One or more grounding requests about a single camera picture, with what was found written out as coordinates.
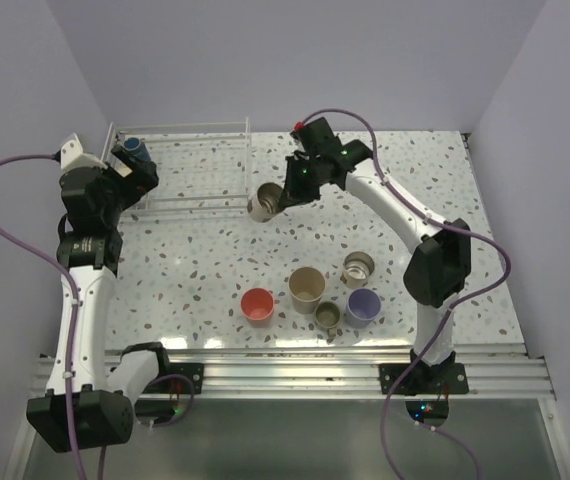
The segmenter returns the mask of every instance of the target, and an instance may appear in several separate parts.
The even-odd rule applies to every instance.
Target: metal cup
[[[278,206],[278,201],[283,193],[283,188],[275,183],[264,183],[256,191],[247,203],[247,213],[255,222],[269,222],[272,218],[283,211]]]
[[[315,268],[302,267],[290,275],[288,286],[294,310],[314,313],[325,291],[325,277]]]
[[[352,290],[361,288],[374,273],[374,260],[365,252],[352,252],[343,261],[343,283]]]
[[[334,302],[321,302],[314,312],[314,323],[327,332],[331,339],[336,336],[338,322],[341,320],[341,309]]]

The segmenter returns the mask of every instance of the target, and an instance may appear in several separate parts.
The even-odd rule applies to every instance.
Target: silver cup
[[[365,252],[352,252],[343,262],[343,283],[352,290],[361,288],[374,273],[374,260]]]
[[[255,222],[269,222],[283,211],[278,206],[283,188],[275,183],[264,183],[247,203],[247,213]]]

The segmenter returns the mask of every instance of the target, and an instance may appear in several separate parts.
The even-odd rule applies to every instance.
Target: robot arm
[[[410,211],[383,186],[373,162],[368,160],[372,151],[359,140],[343,145],[325,118],[298,124],[291,135],[301,149],[287,157],[285,186],[278,200],[280,210],[320,199],[320,187],[327,183],[338,185],[372,208],[412,255],[403,281],[418,304],[414,350],[422,351],[465,286],[471,271],[469,237],[440,230]],[[446,222],[404,188],[396,187],[419,210]],[[460,219],[452,224],[469,229]],[[454,362],[452,325],[448,322],[423,357],[428,367]]]
[[[107,314],[122,247],[116,227],[121,213],[158,185],[156,165],[142,142],[129,139],[116,145],[112,153],[122,162],[117,168],[84,152],[76,135],[68,138],[60,151],[61,197],[72,230],[59,232],[56,256],[78,288],[71,380],[81,449],[127,442],[136,400],[152,380],[169,373],[167,352],[159,342],[127,347],[116,370],[109,376],[105,373]],[[70,450],[65,414],[65,378],[69,374],[64,359],[74,300],[64,276],[62,287],[54,368],[45,395],[27,405],[29,422],[56,452]]]

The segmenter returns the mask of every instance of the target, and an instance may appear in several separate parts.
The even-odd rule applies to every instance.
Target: small cup
[[[381,313],[381,299],[369,288],[354,290],[347,299],[345,320],[354,328],[365,328]]]
[[[252,288],[241,298],[241,310],[252,326],[265,326],[274,313],[274,297],[264,288]]]
[[[149,162],[152,159],[147,151],[145,143],[139,138],[128,138],[123,142],[123,148],[142,162]]]
[[[269,222],[283,209],[279,207],[278,201],[283,193],[283,188],[275,183],[264,183],[256,191],[247,203],[247,213],[255,222]]]
[[[314,311],[314,323],[321,330],[325,330],[329,338],[334,338],[341,314],[341,309],[334,302],[321,302]]]
[[[365,252],[352,252],[343,261],[342,280],[352,290],[361,288],[374,273],[374,260]]]
[[[314,313],[324,291],[325,277],[315,268],[299,268],[289,277],[289,293],[298,313]]]

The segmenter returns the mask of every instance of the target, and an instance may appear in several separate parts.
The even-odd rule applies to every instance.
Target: purple cup
[[[369,288],[354,290],[347,299],[345,320],[354,328],[364,328],[381,313],[381,299]]]

